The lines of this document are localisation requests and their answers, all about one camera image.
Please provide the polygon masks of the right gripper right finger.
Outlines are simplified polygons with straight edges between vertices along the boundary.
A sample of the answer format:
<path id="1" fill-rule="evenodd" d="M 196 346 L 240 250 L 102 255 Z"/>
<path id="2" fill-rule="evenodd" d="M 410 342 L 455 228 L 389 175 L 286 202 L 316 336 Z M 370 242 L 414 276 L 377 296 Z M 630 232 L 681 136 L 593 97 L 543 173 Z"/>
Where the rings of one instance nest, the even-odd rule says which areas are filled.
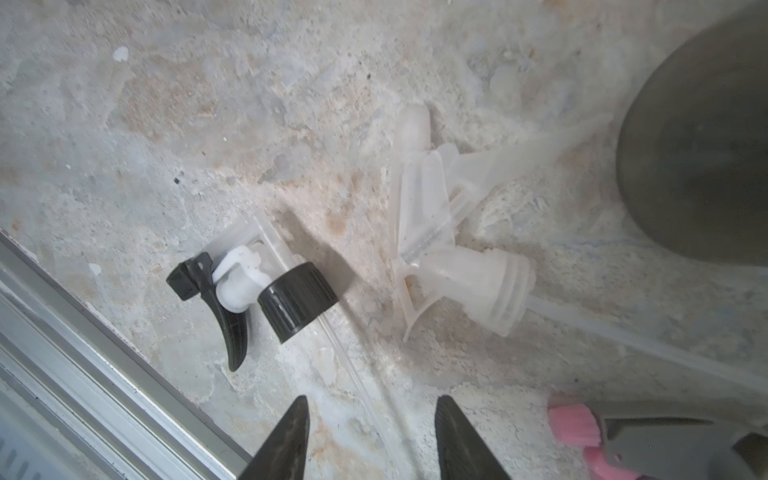
<path id="1" fill-rule="evenodd" d="M 438 398 L 434 426 L 442 480 L 511 479 L 451 396 Z"/>

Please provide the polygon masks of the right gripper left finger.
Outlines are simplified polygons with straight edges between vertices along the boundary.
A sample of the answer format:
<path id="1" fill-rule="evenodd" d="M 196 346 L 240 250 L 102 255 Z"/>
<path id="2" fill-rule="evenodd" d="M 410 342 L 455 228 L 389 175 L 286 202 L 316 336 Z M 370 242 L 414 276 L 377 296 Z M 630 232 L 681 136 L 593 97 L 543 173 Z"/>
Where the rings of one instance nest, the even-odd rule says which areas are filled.
<path id="1" fill-rule="evenodd" d="M 298 396 L 238 480 L 302 480 L 310 434 L 307 397 Z"/>

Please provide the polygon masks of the black white spray nozzle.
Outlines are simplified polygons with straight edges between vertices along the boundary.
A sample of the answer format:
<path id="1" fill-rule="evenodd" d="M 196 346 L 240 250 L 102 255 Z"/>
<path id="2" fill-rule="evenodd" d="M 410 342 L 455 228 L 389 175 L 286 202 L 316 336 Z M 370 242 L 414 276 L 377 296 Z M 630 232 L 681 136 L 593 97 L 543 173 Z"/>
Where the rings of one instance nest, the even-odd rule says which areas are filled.
<path id="1" fill-rule="evenodd" d="M 343 317 L 342 298 L 352 278 L 351 269 L 332 250 L 314 263 L 294 252 L 269 220 L 245 218 L 177 264 L 166 282 L 180 300 L 198 297 L 210 309 L 224 338 L 230 371 L 247 356 L 253 310 L 263 314 L 280 343 L 318 323 L 371 424 L 384 435 L 371 395 L 334 327 Z"/>

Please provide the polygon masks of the pink grey spray nozzle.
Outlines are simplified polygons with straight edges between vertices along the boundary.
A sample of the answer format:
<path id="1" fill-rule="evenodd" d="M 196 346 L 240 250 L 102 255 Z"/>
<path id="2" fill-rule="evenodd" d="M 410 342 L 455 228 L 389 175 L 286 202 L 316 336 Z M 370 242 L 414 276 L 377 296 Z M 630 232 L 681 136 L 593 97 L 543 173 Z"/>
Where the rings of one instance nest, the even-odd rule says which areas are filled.
<path id="1" fill-rule="evenodd" d="M 594 479 L 765 479 L 767 429 L 671 401 L 551 406 L 549 427 Z"/>

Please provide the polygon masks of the clear spray nozzle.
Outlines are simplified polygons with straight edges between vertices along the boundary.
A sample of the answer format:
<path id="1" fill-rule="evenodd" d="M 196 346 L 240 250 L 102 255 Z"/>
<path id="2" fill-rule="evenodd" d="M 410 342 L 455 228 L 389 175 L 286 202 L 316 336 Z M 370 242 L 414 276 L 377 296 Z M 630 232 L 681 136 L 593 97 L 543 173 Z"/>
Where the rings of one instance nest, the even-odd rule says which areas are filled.
<path id="1" fill-rule="evenodd" d="M 456 242 L 458 226 L 499 184 L 525 176 L 586 142 L 612 120 L 601 113 L 572 126 L 495 150 L 462 154 L 452 143 L 431 143 L 425 105 L 403 108 L 395 127 L 390 173 L 389 240 L 394 296 L 406 327 L 447 298 L 467 317 L 502 337 L 527 311 L 656 358 L 767 391 L 764 376 L 738 370 L 587 315 L 574 306 L 533 295 L 534 262 L 520 254 L 483 251 Z"/>

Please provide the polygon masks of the dark grey bottle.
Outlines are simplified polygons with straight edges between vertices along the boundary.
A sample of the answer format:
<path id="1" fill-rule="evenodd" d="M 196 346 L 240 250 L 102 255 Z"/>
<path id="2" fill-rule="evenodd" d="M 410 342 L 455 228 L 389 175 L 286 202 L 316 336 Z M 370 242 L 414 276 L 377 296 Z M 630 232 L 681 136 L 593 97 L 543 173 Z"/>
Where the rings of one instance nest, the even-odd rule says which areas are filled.
<path id="1" fill-rule="evenodd" d="M 767 264 L 767 4 L 676 49 L 630 106 L 619 192 L 651 240 L 700 261 Z"/>

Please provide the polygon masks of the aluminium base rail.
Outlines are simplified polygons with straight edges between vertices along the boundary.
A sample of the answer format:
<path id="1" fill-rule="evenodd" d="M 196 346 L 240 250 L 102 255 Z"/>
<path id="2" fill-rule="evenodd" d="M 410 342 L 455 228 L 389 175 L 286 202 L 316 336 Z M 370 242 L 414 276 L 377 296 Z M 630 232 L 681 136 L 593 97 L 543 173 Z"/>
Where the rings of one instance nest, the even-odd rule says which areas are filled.
<path id="1" fill-rule="evenodd" d="M 2 420 L 40 416 L 110 479 L 235 479 L 251 459 L 7 235 Z"/>

